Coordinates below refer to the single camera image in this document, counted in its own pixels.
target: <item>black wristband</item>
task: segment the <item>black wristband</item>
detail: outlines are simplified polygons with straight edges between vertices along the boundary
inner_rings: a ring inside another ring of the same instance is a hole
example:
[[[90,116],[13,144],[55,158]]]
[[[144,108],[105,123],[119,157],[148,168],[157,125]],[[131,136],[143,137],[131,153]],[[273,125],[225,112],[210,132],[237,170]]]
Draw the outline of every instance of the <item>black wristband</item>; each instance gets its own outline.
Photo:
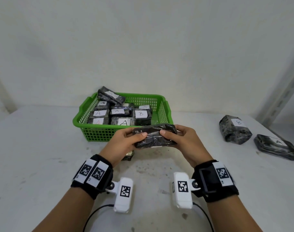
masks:
[[[113,169],[113,166],[111,163],[106,160],[104,157],[99,156],[99,155],[94,155],[90,159],[95,160],[95,161],[102,161],[103,163],[107,164],[110,169]],[[101,181],[98,184],[98,189],[95,188],[94,186],[91,186],[88,183],[80,183],[78,181],[73,181],[71,184],[71,187],[79,187],[83,189],[90,197],[95,200],[98,196],[99,193],[102,193],[103,191],[100,191],[99,189],[104,188],[107,183],[110,183],[113,179],[113,174],[112,171],[106,171],[101,179]]]
[[[221,182],[217,176],[216,170],[213,167],[213,163],[218,162],[217,160],[210,160],[205,163],[199,164],[194,168],[194,173],[192,179],[198,183],[198,186],[201,188],[200,191],[193,191],[193,194],[197,197],[204,197],[207,203],[216,202],[221,199],[225,199],[232,195],[239,195],[238,189],[235,185],[225,186],[221,185]],[[202,175],[200,170],[204,169],[206,178],[204,178],[205,184],[212,186],[212,192],[206,192],[204,190],[204,184],[202,181]]]

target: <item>paper label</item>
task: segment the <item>paper label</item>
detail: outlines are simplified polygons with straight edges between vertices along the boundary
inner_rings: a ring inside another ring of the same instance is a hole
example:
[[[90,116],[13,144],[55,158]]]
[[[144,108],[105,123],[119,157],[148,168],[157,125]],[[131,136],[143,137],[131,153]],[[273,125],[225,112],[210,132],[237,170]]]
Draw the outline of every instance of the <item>paper label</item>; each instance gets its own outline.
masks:
[[[137,111],[137,110],[135,110],[135,117],[136,118],[147,118],[148,113],[147,113],[147,111]]]
[[[74,180],[84,183],[96,163],[97,162],[95,160],[88,159],[79,169],[78,173],[74,177]]]
[[[234,126],[240,126],[240,127],[247,127],[245,123],[242,120],[239,119],[231,119]]]
[[[149,105],[143,105],[143,106],[139,106],[139,109],[150,109]]]
[[[124,110],[123,109],[112,109],[111,113],[112,114],[124,114]]]
[[[95,167],[95,170],[89,176],[89,179],[87,180],[86,183],[88,183],[91,186],[97,187],[104,173],[106,172],[107,168],[108,168],[107,164],[103,163],[102,161],[99,161],[99,163]]]
[[[224,164],[222,164],[221,162],[214,162],[213,166],[217,172],[217,175],[219,177],[219,180],[221,182],[221,185],[223,187],[226,186],[232,186],[234,185],[232,179],[230,178],[229,173],[227,172]]]
[[[105,116],[107,110],[95,111],[93,116]]]
[[[107,101],[99,101],[98,106],[106,106]]]
[[[119,118],[118,125],[130,125],[131,118]]]
[[[104,121],[104,118],[95,118],[93,119],[93,124],[94,125],[102,125]]]
[[[281,146],[288,146],[287,144],[284,143],[283,140],[281,139],[278,139],[278,138],[272,138],[272,137],[269,137],[274,143],[278,144],[278,145],[281,145]]]
[[[108,94],[108,95],[110,95],[110,96],[112,96],[113,98],[118,98],[119,97],[119,95],[113,93],[112,91],[107,91],[105,93]]]

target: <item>white table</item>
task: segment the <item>white table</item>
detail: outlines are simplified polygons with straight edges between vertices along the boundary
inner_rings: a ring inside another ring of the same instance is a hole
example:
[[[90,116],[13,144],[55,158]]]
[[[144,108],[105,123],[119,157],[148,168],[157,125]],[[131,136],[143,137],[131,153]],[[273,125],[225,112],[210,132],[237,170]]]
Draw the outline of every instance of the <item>white table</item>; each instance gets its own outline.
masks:
[[[77,112],[71,107],[26,106],[0,122],[0,232],[31,231],[68,190],[82,162],[104,147],[105,143],[87,142],[72,125]],[[247,115],[239,117],[253,138],[243,145],[224,142],[218,126],[222,117],[172,113],[175,123],[193,127],[212,156],[230,170],[240,198],[263,231],[293,232],[294,161],[260,153],[253,143],[256,134],[275,135]],[[172,205],[170,181],[176,171],[193,172],[176,149],[137,151],[132,161],[114,170],[115,181],[121,176],[134,180],[130,212],[102,209],[88,229],[210,231],[202,212]],[[193,200],[206,209],[203,200]],[[105,203],[114,203],[114,195],[100,195],[94,208]]]

